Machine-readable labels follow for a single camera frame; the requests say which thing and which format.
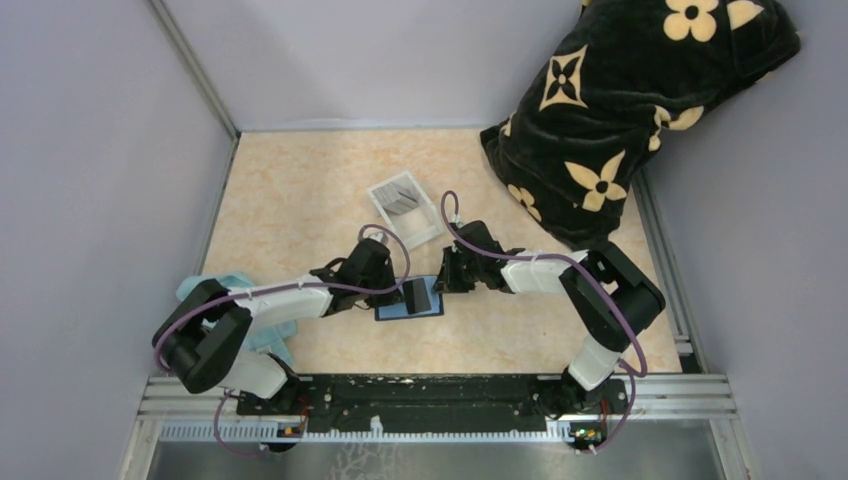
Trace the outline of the navy blue card holder wallet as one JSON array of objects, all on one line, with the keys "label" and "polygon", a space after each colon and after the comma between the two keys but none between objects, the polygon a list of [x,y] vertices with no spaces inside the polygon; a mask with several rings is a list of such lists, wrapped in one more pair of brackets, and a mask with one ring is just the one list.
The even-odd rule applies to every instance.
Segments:
[{"label": "navy blue card holder wallet", "polygon": [[410,277],[400,287],[401,300],[378,307],[374,320],[385,322],[443,316],[445,307],[442,294],[435,290],[436,280],[436,275]]}]

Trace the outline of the white plastic card box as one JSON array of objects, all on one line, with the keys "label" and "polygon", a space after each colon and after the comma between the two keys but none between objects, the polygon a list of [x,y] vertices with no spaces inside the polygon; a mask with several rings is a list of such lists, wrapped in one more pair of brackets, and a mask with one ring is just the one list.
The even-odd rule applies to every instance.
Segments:
[{"label": "white plastic card box", "polygon": [[408,170],[367,188],[366,194],[408,250],[445,232],[434,202]]}]

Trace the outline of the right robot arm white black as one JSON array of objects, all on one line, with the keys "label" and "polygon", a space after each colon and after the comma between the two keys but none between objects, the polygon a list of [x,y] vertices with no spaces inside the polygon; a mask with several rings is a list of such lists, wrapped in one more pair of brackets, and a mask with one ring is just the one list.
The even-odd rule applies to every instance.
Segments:
[{"label": "right robot arm white black", "polygon": [[454,242],[443,249],[433,290],[469,293],[483,284],[507,294],[568,297],[587,336],[565,370],[563,398],[576,412],[590,411],[623,353],[664,311],[658,287],[611,242],[570,254],[505,250],[482,221],[450,227]]}]

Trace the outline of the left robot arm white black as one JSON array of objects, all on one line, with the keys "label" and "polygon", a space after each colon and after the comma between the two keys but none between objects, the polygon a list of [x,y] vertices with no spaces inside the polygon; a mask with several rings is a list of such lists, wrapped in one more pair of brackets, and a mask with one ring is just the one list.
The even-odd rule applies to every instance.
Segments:
[{"label": "left robot arm white black", "polygon": [[363,301],[387,303],[399,293],[389,249],[371,238],[327,266],[277,285],[235,288],[210,278],[199,282],[154,334],[160,367],[191,394],[214,387],[259,397],[277,414],[300,399],[295,374],[274,353],[249,349],[259,331],[351,309]]}]

